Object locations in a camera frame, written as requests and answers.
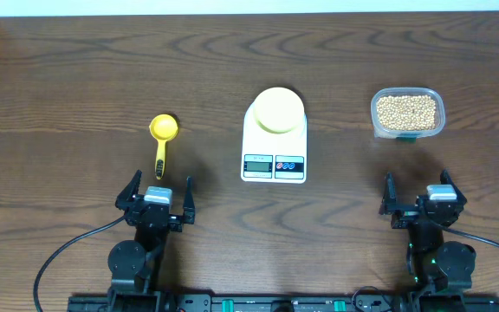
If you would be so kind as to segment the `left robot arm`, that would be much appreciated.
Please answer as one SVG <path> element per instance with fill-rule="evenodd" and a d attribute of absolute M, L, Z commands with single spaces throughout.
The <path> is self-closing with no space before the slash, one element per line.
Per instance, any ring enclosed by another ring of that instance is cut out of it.
<path fill-rule="evenodd" d="M 132 240 L 116 244 L 108 255 L 112 282 L 107 309 L 112 312 L 176 311 L 178 300 L 175 295 L 157 290 L 155 283 L 168 234 L 181 232 L 184 225 L 195 223 L 192 180 L 186 179 L 183 212 L 176 215 L 171 213 L 172 190 L 150 186 L 140 194 L 141 177 L 142 171 L 137 171 L 115 200 L 115 206 L 124 212 L 126 223 L 135 228 L 135 235 Z"/>

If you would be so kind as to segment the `yellow measuring scoop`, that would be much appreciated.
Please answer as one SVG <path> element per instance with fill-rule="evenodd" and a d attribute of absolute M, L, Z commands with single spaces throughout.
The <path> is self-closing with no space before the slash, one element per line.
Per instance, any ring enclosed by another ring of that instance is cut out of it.
<path fill-rule="evenodd" d="M 149 125 L 150 134 L 158 142 L 154 169 L 156 179 L 162 179 L 164 176 L 166 143 L 177 136 L 178 130 L 176 119 L 169 114 L 157 115 Z"/>

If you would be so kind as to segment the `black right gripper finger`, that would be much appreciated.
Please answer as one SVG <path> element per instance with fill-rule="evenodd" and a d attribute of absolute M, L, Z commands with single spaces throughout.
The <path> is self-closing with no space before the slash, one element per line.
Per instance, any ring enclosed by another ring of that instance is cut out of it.
<path fill-rule="evenodd" d="M 453 192 L 456 193 L 456 201 L 461 204 L 467 203 L 467 198 L 463 195 L 463 193 L 453 182 L 452 178 L 450 177 L 450 173 L 447 169 L 443 169 L 443 171 L 440 173 L 440 184 L 450 185 L 453 188 Z"/>
<path fill-rule="evenodd" d="M 393 176 L 390 172 L 385 175 L 385 190 L 381 200 L 379 214 L 392 215 L 396 211 L 397 193 Z"/>

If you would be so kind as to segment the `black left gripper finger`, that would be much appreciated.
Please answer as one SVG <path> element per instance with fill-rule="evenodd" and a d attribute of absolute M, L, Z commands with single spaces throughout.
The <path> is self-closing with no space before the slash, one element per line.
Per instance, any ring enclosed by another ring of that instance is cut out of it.
<path fill-rule="evenodd" d="M 141 177 L 142 171 L 137 170 L 127 186 L 116 197 L 116 208 L 121 211 L 129 211 L 136 205 Z"/>
<path fill-rule="evenodd" d="M 183 222 L 185 224 L 194 224 L 196 217 L 196 207 L 192 195 L 192 179 L 186 179 L 185 197 L 183 202 Z"/>

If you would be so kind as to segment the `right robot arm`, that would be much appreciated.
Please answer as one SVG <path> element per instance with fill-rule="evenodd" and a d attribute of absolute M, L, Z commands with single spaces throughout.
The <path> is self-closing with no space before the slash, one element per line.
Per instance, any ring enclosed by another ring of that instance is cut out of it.
<path fill-rule="evenodd" d="M 446 241 L 444 231 L 454 224 L 467 203 L 447 171 L 440 183 L 428 185 L 426 194 L 413 204 L 398 201 L 391 173 L 385 176 L 385 190 L 379 213 L 392 217 L 393 229 L 409 235 L 406 262 L 416 278 L 416 288 L 396 296 L 394 311 L 465 312 L 463 292 L 472 287 L 476 263 L 473 247 L 457 241 Z"/>

